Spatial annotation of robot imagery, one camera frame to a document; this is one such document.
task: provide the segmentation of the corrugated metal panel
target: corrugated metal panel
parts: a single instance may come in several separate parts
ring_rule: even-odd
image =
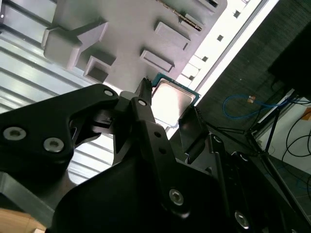
[[[26,5],[25,1],[14,0],[13,2],[20,4],[32,14],[44,10],[32,7],[28,1]],[[10,6],[10,11],[18,12],[13,7]],[[51,14],[51,10],[46,9],[46,12]],[[24,17],[31,20],[32,24],[35,22],[28,16]],[[31,26],[24,31],[13,29],[29,37],[29,28],[33,29]],[[0,113],[95,84],[94,81],[82,77],[83,72],[77,68],[68,72],[52,64],[44,58],[42,49],[19,38],[13,32],[14,30],[10,31],[10,29],[1,30],[0,34]],[[110,135],[102,135],[91,143],[83,144],[75,151],[68,167],[69,177],[74,183],[82,183],[111,167],[112,162],[113,139]]]

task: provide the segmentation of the black metal frame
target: black metal frame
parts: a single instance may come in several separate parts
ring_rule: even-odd
[[[8,140],[4,131],[13,126],[27,135]],[[2,114],[0,191],[51,233],[150,226],[180,232],[311,229],[295,202],[278,200],[281,195],[247,155],[225,151],[195,108],[185,112],[179,126],[186,163],[176,161],[165,130],[155,123],[147,79],[135,94],[118,96],[97,84]],[[113,166],[73,187],[66,177],[73,150],[101,133],[114,135]],[[45,150],[51,137],[64,143],[60,151]],[[259,206],[253,197],[260,190],[266,193],[258,197]]]

